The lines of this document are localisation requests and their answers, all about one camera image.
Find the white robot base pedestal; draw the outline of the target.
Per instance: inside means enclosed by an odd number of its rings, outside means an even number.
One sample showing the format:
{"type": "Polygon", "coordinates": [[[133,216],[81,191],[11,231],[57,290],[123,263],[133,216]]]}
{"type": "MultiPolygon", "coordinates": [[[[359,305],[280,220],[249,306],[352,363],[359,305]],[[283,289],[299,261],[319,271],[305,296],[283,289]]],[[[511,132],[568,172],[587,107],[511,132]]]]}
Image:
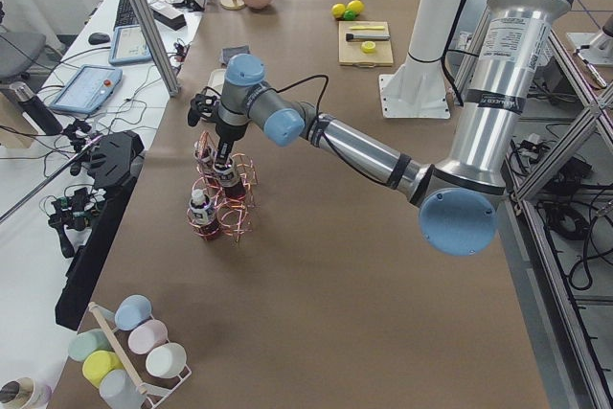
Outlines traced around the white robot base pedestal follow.
{"type": "Polygon", "coordinates": [[[462,0],[420,0],[407,57],[393,75],[379,77],[388,119],[448,119],[443,53],[462,0]]]}

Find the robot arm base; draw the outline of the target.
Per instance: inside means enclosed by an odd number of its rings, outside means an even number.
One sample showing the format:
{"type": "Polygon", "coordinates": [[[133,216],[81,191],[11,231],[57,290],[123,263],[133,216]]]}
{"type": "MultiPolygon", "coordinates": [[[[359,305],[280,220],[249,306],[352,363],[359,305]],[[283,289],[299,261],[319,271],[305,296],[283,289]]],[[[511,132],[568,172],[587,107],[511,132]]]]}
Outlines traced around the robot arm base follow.
{"type": "Polygon", "coordinates": [[[605,89],[608,82],[598,71],[598,66],[612,66],[612,16],[596,33],[567,33],[574,55],[583,64],[597,89],[605,89]]]}

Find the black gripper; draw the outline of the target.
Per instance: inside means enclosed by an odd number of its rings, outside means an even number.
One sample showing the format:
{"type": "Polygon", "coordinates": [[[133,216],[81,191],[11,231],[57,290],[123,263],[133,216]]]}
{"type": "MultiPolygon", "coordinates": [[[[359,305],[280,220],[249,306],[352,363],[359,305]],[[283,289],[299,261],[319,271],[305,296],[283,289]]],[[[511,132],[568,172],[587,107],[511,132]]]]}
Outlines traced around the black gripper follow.
{"type": "Polygon", "coordinates": [[[216,123],[216,134],[219,142],[216,149],[216,160],[227,160],[230,157],[234,142],[242,139],[246,125],[230,125],[226,122],[216,123]]]}

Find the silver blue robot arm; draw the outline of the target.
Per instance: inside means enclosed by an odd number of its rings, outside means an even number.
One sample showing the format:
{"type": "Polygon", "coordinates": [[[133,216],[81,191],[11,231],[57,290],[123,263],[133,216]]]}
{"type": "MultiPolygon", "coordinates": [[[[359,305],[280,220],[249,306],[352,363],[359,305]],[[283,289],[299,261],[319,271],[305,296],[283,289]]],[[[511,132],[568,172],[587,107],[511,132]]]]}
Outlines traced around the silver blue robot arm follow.
{"type": "Polygon", "coordinates": [[[488,0],[490,21],[448,156],[421,165],[306,102],[269,86],[255,56],[232,57],[216,109],[216,162],[257,125],[284,147],[303,138],[334,153],[375,183],[403,193],[419,210],[424,238],[436,249],[469,256],[496,227],[505,183],[501,168],[553,23],[574,0],[488,0]]]}

